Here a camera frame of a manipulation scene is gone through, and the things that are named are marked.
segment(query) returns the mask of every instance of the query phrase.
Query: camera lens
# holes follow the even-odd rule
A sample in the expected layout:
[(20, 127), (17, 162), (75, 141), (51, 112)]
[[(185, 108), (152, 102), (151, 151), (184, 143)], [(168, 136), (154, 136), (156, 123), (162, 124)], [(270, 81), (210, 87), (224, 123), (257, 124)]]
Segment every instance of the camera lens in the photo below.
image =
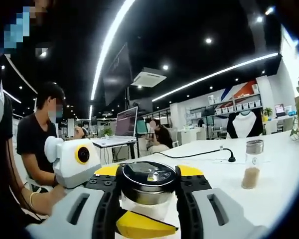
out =
[(82, 163), (86, 163), (90, 158), (90, 152), (86, 147), (82, 147), (78, 150), (78, 158)]

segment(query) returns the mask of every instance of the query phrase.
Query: bracelet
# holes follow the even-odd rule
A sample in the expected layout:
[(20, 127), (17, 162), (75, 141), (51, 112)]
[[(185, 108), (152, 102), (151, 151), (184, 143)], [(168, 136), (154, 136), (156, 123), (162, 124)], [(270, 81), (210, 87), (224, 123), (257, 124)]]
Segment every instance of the bracelet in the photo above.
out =
[(31, 195), (30, 195), (30, 199), (29, 199), (29, 201), (30, 201), (30, 207), (31, 207), (32, 209), (34, 209), (34, 208), (33, 208), (33, 204), (32, 204), (32, 196), (33, 196), (34, 194), (37, 194), (37, 193), (36, 193), (36, 192), (31, 193)]

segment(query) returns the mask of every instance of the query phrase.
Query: white robot camera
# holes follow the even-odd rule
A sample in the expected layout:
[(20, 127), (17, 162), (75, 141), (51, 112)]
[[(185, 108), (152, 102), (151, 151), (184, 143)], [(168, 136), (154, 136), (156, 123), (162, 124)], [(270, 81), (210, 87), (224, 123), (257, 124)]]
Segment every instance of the white robot camera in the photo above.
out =
[(45, 141), (44, 153), (53, 163), (57, 182), (68, 189), (89, 181), (101, 168), (96, 148), (89, 139), (63, 141), (50, 136)]

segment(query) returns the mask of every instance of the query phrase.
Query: glass jar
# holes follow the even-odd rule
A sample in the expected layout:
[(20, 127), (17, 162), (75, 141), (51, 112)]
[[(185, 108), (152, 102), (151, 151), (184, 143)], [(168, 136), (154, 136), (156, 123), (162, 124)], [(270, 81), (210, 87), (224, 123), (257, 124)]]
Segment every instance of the glass jar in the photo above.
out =
[(263, 164), (264, 157), (264, 141), (261, 139), (251, 140), (247, 142), (246, 148), (246, 169), (242, 188), (253, 189), (257, 185), (260, 168)]

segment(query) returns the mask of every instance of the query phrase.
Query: brown liquid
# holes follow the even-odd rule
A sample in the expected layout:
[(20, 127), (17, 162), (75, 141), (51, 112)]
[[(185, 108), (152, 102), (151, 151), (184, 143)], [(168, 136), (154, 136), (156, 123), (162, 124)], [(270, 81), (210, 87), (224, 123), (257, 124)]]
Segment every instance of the brown liquid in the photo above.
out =
[(252, 189), (256, 186), (260, 170), (258, 168), (247, 168), (245, 170), (245, 176), (241, 183), (242, 188)]

